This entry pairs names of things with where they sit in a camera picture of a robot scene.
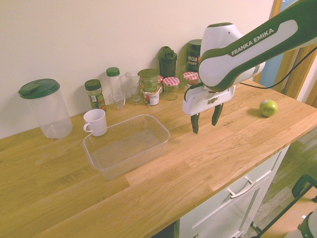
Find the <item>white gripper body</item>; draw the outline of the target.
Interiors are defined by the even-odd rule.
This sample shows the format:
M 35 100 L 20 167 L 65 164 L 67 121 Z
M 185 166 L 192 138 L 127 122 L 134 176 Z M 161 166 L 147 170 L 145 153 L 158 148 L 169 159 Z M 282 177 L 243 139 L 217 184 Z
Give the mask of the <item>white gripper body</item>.
M 216 93 L 210 92 L 205 86 L 188 89 L 184 95 L 182 110 L 189 116 L 201 113 L 231 100 L 234 92 L 235 86 Z

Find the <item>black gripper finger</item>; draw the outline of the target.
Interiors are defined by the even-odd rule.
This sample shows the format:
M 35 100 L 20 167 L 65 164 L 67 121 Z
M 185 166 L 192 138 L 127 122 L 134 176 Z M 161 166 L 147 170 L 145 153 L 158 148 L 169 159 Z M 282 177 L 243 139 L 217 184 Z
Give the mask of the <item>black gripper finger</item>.
M 221 115 L 222 109 L 223 109 L 223 104 L 219 104 L 219 105 L 215 106 L 214 113 L 213 113 L 213 116 L 212 116 L 212 119 L 211 119 L 211 124 L 213 126 L 216 126 L 216 124 L 218 122 L 218 119 L 219 119 L 219 117 Z
M 193 132 L 195 134 L 198 134 L 199 132 L 199 117 L 200 117 L 200 113 L 197 113 L 191 116 L 191 125 L 192 125 Z

